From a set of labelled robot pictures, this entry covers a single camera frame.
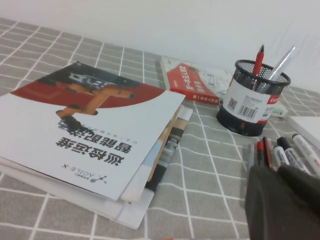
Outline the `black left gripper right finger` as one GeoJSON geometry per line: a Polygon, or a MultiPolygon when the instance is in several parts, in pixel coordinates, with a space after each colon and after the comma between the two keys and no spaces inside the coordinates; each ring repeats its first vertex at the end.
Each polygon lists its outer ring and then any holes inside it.
{"type": "Polygon", "coordinates": [[[277,170],[277,218],[286,224],[320,224],[320,179],[282,165],[277,170]]]}

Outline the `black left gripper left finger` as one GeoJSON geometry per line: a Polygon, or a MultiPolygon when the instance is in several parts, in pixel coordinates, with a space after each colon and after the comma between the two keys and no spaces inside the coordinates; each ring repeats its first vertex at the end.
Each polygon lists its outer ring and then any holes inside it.
{"type": "Polygon", "coordinates": [[[319,225],[287,224],[278,218],[278,171],[266,166],[250,168],[245,214],[251,240],[318,240],[319,225]]]}

